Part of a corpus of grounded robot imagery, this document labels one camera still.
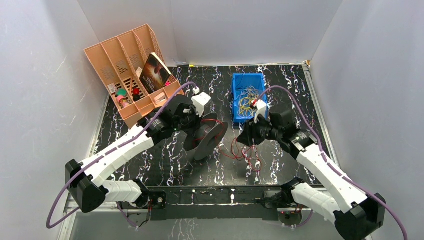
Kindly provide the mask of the grey perforated cable spool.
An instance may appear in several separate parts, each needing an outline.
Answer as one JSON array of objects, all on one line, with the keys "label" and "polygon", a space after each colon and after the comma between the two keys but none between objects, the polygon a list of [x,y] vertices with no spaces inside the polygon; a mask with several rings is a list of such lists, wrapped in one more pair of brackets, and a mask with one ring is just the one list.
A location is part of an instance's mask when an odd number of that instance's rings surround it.
[{"label": "grey perforated cable spool", "polygon": [[183,144],[185,151],[194,151],[193,158],[200,161],[214,152],[225,137],[229,124],[218,120],[216,112],[206,114],[200,121],[199,128],[194,133],[188,133]]}]

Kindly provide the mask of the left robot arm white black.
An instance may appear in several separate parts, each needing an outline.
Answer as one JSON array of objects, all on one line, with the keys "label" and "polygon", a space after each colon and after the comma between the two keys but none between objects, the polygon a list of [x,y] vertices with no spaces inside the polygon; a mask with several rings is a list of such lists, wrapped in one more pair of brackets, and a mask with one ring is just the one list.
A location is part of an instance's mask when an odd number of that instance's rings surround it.
[{"label": "left robot arm white black", "polygon": [[175,132],[194,133],[198,130],[210,100],[205,92],[191,98],[177,94],[98,154],[81,162],[69,161],[65,165],[66,188],[79,209],[89,213],[111,202],[127,202],[145,208],[152,196],[140,180],[113,181],[108,178],[138,154],[172,137]]}]

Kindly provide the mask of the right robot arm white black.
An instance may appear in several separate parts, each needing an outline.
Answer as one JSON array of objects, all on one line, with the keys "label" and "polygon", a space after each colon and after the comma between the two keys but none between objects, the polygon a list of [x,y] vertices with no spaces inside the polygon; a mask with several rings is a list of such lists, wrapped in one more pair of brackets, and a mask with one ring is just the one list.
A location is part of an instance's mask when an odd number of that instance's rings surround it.
[{"label": "right robot arm white black", "polygon": [[245,122],[237,142],[252,147],[265,140],[276,141],[280,148],[318,178],[329,194],[324,194],[296,177],[281,186],[274,195],[288,207],[297,204],[311,208],[330,221],[345,240],[363,240],[384,224],[385,199],[372,195],[345,180],[345,174],[320,150],[318,140],[307,130],[298,129],[294,114],[261,114]]}]

